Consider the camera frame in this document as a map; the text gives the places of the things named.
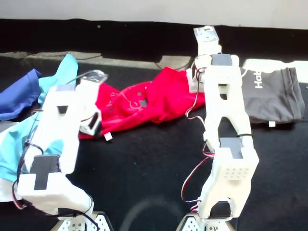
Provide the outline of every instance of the gray cloth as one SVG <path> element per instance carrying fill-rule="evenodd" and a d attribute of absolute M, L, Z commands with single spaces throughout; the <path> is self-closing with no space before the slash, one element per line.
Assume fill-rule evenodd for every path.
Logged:
<path fill-rule="evenodd" d="M 242 90 L 251 123 L 292 123 L 304 115 L 305 103 L 295 68 L 271 73 L 247 70 Z"/>
<path fill-rule="evenodd" d="M 0 121 L 0 133 L 4 130 L 8 129 L 11 126 L 14 126 L 18 122 L 11 122 L 11 121 Z"/>

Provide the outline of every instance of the blue cloth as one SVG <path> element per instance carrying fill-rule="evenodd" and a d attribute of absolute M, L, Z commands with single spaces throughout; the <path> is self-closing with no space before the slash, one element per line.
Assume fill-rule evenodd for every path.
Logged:
<path fill-rule="evenodd" d="M 38 99 L 40 76 L 41 73 L 33 69 L 0 93 L 0 120 L 17 118 L 25 107 Z"/>
<path fill-rule="evenodd" d="M 59 65 L 57 73 L 54 76 L 39 79 L 40 95 L 38 102 L 42 104 L 46 95 L 53 85 L 62 85 L 74 80 L 77 76 L 78 64 L 72 55 L 66 55 Z M 23 152 L 23 145 L 26 141 L 32 125 L 38 124 L 35 119 L 38 115 L 25 119 L 0 134 L 0 178 L 15 181 L 17 166 Z M 62 141 L 55 141 L 50 145 L 44 154 L 61 154 L 63 148 Z"/>

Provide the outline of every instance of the white label tag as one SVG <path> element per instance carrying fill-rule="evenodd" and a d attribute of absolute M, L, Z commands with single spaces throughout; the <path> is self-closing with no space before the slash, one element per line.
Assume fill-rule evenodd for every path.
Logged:
<path fill-rule="evenodd" d="M 275 121 L 269 121 L 269 128 L 274 128 L 276 127 L 276 122 Z"/>
<path fill-rule="evenodd" d="M 112 140 L 112 135 L 110 132 L 104 134 L 106 141 Z"/>

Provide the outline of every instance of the dark blue cloth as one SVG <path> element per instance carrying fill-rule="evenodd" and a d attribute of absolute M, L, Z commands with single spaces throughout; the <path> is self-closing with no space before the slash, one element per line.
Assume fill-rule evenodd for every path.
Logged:
<path fill-rule="evenodd" d="M 0 120 L 17 118 L 25 107 L 31 106 L 38 99 L 39 77 L 41 73 L 32 69 L 0 93 Z"/>

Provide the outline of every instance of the red shirt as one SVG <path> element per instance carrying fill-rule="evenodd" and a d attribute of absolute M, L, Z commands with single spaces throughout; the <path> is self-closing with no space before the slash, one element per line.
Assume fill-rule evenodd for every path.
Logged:
<path fill-rule="evenodd" d="M 102 112 L 102 135 L 130 129 L 148 121 L 161 123 L 178 118 L 193 105 L 195 97 L 196 93 L 189 93 L 186 71 L 168 67 L 153 81 L 136 84 L 123 91 L 103 83 L 96 102 Z M 204 94 L 199 93 L 194 109 L 204 104 Z M 79 135 L 81 139 L 91 137 Z"/>

